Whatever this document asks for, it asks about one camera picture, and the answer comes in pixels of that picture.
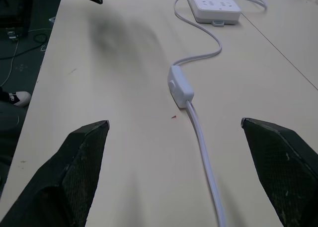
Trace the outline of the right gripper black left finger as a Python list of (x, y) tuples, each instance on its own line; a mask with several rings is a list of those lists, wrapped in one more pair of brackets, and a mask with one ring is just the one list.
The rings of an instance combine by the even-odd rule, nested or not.
[(109, 122), (69, 133), (33, 175), (2, 227), (83, 227), (97, 189)]

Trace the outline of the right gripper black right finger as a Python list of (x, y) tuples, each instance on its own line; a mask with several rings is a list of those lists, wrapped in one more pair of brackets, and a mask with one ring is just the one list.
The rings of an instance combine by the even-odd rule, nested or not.
[(318, 155), (293, 130), (242, 118), (259, 181), (285, 227), (318, 225)]

